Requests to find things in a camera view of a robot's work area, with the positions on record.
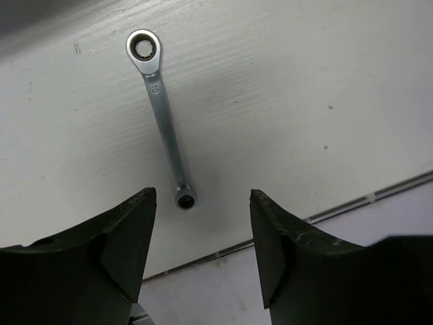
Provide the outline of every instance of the scuff mark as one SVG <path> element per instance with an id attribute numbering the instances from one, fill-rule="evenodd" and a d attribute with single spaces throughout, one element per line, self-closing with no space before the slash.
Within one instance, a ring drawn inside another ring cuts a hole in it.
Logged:
<path id="1" fill-rule="evenodd" d="M 363 71 L 365 72 L 365 74 L 369 75 L 371 78 L 375 79 L 375 76 L 372 75 L 370 72 L 366 71 L 363 69 Z"/>
<path id="2" fill-rule="evenodd" d="M 163 22 L 162 24 L 156 25 L 155 28 L 158 28 L 158 27 L 161 27 L 161 26 L 164 26 L 164 25 L 167 25 L 167 24 L 168 24 L 168 22 Z"/>
<path id="3" fill-rule="evenodd" d="M 215 259 L 213 263 L 214 263 L 218 268 L 222 268 L 222 266 L 223 266 L 223 262 L 221 261 L 220 258 Z"/>
<path id="4" fill-rule="evenodd" d="M 11 205 L 12 205 L 12 203 L 8 204 L 8 205 L 6 205 L 4 207 L 1 207 L 1 212 L 3 212 L 6 208 L 9 208 Z"/>
<path id="5" fill-rule="evenodd" d="M 28 101 L 30 102 L 32 100 L 32 82 L 28 83 Z"/>
<path id="6" fill-rule="evenodd" d="M 304 244 L 304 247 L 308 247 L 312 241 L 313 241 L 313 239 L 310 239 L 308 242 L 306 242 L 306 244 Z"/>
<path id="7" fill-rule="evenodd" d="M 307 235 L 307 234 L 309 234 L 309 232 L 301 232 L 301 233 L 298 235 L 298 237 L 296 237 L 296 241 L 298 242 L 298 241 L 302 238 L 303 235 Z"/>
<path id="8" fill-rule="evenodd" d="M 233 293 L 234 293 L 234 296 L 235 296 L 237 302 L 239 303 L 240 312 L 247 311 L 248 308 L 246 307 L 245 301 L 236 293 L 236 291 L 233 291 Z"/>
<path id="9" fill-rule="evenodd" d="M 89 125 L 88 127 L 84 127 L 80 130 L 80 132 L 83 132 L 85 130 L 91 129 L 92 127 L 94 127 L 95 125 L 97 125 L 97 122 L 94 122 L 93 124 Z"/>
<path id="10" fill-rule="evenodd" d="M 4 129 L 10 127 L 10 124 L 4 124 L 4 125 L 0 125 L 0 131 L 3 131 Z"/>
<path id="11" fill-rule="evenodd" d="M 79 56 L 81 54 L 80 45 L 78 42 L 74 42 L 75 53 Z"/>

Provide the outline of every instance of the chrome wrench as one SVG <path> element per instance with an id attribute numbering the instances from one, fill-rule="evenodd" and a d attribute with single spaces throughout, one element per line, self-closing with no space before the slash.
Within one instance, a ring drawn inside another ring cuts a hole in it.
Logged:
<path id="1" fill-rule="evenodd" d="M 139 52 L 140 45 L 149 47 L 147 53 Z M 161 52 L 160 40 L 149 30 L 136 30 L 128 36 L 128 56 L 143 76 L 171 169 L 175 174 L 177 187 L 176 206 L 182 210 L 189 210 L 196 205 L 197 194 L 190 188 L 183 169 L 181 154 L 173 128 L 170 104 L 160 74 Z"/>

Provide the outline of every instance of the textured white surface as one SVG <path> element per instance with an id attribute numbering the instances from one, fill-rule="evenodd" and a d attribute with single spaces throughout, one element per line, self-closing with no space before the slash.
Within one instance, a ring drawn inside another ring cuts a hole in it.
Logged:
<path id="1" fill-rule="evenodd" d="M 155 324 L 271 325 L 254 247 L 146 282 L 139 303 Z"/>
<path id="2" fill-rule="evenodd" d="M 0 245 L 154 186 L 151 276 L 250 239 L 251 188 L 308 217 L 431 169 L 432 12 L 428 0 L 89 0 L 2 33 Z M 200 200 L 189 213 L 124 50 L 137 28 L 164 46 Z"/>

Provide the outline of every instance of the ratcheting wrench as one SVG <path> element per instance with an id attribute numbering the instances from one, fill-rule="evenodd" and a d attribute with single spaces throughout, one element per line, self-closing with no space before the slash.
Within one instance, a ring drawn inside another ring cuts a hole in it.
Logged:
<path id="1" fill-rule="evenodd" d="M 147 54 L 139 53 L 137 46 L 147 42 L 152 50 Z M 173 118 L 170 111 L 167 93 L 160 74 L 161 42 L 158 37 L 146 29 L 136 30 L 127 39 L 127 53 L 131 61 L 143 76 L 149 95 L 156 123 L 166 147 L 168 159 L 176 178 L 176 206 L 183 210 L 194 207 L 197 194 L 190 188 L 182 165 L 181 154 L 177 145 Z"/>

